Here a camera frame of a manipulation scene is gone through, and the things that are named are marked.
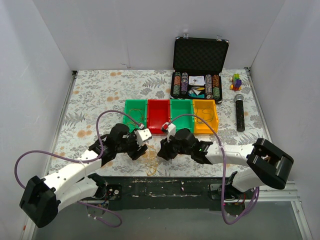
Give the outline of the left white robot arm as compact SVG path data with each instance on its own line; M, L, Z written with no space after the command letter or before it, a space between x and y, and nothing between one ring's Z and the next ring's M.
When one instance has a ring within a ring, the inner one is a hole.
M69 205L85 198L103 199L108 183L96 170L117 154L137 160L145 154L151 138L148 128L139 126L130 131L127 125L117 123L72 163L44 177L32 177L25 186L20 208L38 228L43 228Z

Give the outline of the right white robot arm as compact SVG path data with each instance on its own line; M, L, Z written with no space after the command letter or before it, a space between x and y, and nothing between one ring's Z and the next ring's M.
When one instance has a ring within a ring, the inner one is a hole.
M158 157L169 161L177 155L190 156L202 165L231 164L246 167L244 171L234 171L225 184L217 188L220 196L237 199L248 190L260 186L283 190L294 164L294 159L264 138L253 144L226 145L220 147L211 141L199 140L187 128L170 130L160 142Z

